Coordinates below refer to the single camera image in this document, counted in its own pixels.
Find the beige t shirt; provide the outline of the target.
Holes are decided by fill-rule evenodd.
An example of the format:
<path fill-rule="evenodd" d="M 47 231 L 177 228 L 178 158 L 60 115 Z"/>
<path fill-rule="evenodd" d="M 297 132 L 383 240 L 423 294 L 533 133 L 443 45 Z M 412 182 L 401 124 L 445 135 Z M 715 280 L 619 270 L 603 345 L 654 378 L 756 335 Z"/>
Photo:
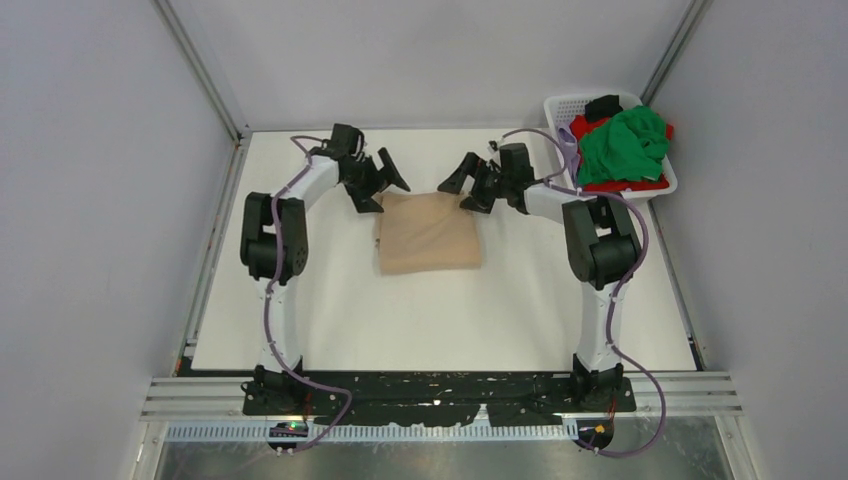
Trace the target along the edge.
<path fill-rule="evenodd" d="M 479 269 L 483 251 L 473 213 L 442 192 L 379 196 L 374 237 L 384 275 Z"/>

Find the green t shirt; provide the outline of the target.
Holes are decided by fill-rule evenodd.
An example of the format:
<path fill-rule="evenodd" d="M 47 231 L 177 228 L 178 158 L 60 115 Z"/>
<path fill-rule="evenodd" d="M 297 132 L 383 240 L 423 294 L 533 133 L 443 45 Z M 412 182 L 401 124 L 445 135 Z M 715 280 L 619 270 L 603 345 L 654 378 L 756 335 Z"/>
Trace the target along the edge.
<path fill-rule="evenodd" d="M 582 186 L 608 182 L 657 182 L 670 146 L 669 125 L 647 106 L 621 111 L 578 142 Z"/>

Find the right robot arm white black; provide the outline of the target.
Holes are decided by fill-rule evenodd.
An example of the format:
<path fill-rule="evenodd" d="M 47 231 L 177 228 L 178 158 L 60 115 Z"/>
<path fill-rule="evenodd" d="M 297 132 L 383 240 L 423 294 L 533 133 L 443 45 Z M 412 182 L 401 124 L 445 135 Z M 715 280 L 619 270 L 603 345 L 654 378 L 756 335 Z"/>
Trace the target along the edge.
<path fill-rule="evenodd" d="M 437 187 L 462 196 L 464 210 L 488 214 L 503 199 L 518 212 L 560 224 L 569 267 L 582 287 L 582 321 L 572 357 L 569 393 L 584 410 L 596 410 L 624 382 L 617 345 L 628 283 L 644 260 L 643 218 L 615 194 L 588 196 L 536 177 L 523 143 L 495 146 L 496 158 L 469 152 Z"/>

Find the red t shirt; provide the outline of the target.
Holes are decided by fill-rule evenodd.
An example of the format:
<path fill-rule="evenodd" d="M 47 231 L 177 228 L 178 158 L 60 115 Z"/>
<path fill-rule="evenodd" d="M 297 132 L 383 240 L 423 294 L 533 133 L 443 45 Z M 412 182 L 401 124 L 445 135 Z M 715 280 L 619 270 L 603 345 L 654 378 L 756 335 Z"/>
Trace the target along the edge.
<path fill-rule="evenodd" d="M 592 128 L 602 124 L 606 119 L 602 119 L 594 123 L 588 123 L 584 117 L 584 114 L 581 114 L 576 116 L 571 121 L 569 126 L 574 136 L 579 142 L 579 139 L 585 133 L 589 132 Z M 670 129 L 669 138 L 671 141 L 674 133 L 674 128 L 670 124 L 668 125 Z M 633 198 L 650 198 L 653 196 L 671 193 L 677 187 L 677 181 L 674 179 L 674 175 L 671 170 L 667 155 L 663 160 L 663 167 L 663 176 L 657 182 L 608 182 L 600 185 L 581 186 L 583 187 L 583 189 L 590 192 L 617 192 L 625 193 Z"/>

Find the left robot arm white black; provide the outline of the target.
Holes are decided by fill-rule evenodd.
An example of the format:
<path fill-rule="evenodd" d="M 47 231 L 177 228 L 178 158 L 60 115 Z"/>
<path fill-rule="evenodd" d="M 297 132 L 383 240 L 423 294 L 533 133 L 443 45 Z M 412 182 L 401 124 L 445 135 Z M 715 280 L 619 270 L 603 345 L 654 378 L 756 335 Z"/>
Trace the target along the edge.
<path fill-rule="evenodd" d="M 303 353 L 296 328 L 296 288 L 309 259 L 307 214 L 326 193 L 342 186 L 359 214 L 382 212 L 377 194 L 391 186 L 410 189 L 384 148 L 371 155 L 362 130 L 333 125 L 327 138 L 302 148 L 303 164 L 273 194 L 250 193 L 244 202 L 239 258 L 262 300 L 263 346 L 255 381 L 280 412 L 298 412 L 306 387 L 351 397 L 342 387 L 318 383 L 300 372 Z"/>

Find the lavender garment in basket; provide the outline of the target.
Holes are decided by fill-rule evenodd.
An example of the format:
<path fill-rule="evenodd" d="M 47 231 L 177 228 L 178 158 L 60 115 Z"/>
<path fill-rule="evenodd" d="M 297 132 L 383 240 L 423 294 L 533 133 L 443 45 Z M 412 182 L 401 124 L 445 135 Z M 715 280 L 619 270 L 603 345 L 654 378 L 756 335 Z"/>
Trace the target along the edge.
<path fill-rule="evenodd" d="M 556 132 L 560 146 L 564 150 L 563 159 L 567 176 L 576 190 L 582 190 L 583 187 L 577 179 L 581 161 L 578 140 L 569 125 L 558 125 Z"/>

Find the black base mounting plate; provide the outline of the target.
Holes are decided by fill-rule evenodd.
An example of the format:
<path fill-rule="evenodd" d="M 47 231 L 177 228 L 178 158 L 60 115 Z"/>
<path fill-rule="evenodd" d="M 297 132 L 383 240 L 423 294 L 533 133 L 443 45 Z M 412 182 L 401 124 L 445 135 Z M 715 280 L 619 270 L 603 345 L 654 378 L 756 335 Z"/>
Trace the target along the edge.
<path fill-rule="evenodd" d="M 562 414 L 631 413 L 628 379 L 616 390 L 580 393 L 559 372 L 307 371 L 256 369 L 241 382 L 247 416 L 294 416 L 327 426 L 466 426 L 484 414 L 496 426 L 547 426 Z"/>

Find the black garment in basket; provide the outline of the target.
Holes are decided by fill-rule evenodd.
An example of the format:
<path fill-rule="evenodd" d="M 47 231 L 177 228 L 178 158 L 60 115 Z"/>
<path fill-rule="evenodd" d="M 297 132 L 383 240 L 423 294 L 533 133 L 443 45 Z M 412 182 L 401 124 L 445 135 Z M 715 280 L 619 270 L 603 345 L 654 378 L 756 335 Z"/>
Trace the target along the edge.
<path fill-rule="evenodd" d="M 618 95 L 608 94 L 589 101 L 584 107 L 584 117 L 588 123 L 610 118 L 622 112 Z"/>

